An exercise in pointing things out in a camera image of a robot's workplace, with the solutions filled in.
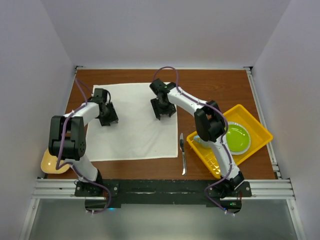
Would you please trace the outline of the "white cloth napkin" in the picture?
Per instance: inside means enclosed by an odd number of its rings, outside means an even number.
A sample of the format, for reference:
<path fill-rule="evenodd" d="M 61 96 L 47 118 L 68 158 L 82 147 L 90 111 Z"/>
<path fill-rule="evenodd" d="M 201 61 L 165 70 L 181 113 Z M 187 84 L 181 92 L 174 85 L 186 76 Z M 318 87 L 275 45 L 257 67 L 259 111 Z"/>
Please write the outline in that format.
<path fill-rule="evenodd" d="M 178 115 L 156 119 L 148 83 L 101 85 L 111 94 L 118 122 L 101 126 L 88 123 L 86 155 L 91 162 L 176 158 Z"/>

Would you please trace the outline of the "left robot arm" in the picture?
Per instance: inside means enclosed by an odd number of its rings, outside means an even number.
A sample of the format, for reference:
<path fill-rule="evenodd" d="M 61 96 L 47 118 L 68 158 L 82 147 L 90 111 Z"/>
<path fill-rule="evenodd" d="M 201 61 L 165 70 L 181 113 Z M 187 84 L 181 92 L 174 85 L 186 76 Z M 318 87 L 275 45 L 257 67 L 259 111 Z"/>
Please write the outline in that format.
<path fill-rule="evenodd" d="M 51 118 L 48 151 L 57 157 L 57 171 L 69 165 L 80 182 L 87 183 L 86 191 L 92 196 L 99 196 L 104 190 L 102 176 L 86 155 L 85 127 L 94 119 L 102 127 L 109 127 L 119 121 L 111 102 L 111 94 L 106 89 L 96 88 L 93 96 L 85 99 L 80 107 L 68 114 Z"/>

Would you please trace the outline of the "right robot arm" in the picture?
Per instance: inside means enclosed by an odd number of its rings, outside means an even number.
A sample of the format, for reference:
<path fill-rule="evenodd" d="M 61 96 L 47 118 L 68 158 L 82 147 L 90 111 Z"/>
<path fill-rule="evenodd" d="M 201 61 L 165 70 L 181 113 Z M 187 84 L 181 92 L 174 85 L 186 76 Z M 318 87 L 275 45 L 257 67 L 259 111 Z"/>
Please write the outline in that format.
<path fill-rule="evenodd" d="M 230 197 L 241 190 L 244 176 L 236 165 L 227 145 L 228 121 L 221 113 L 218 104 L 205 101 L 187 93 L 174 82 L 168 84 L 159 78 L 149 85 L 156 98 L 150 100 L 156 119 L 161 116 L 171 117 L 180 107 L 194 117 L 197 135 L 208 143 L 219 165 L 221 179 L 218 186 Z"/>

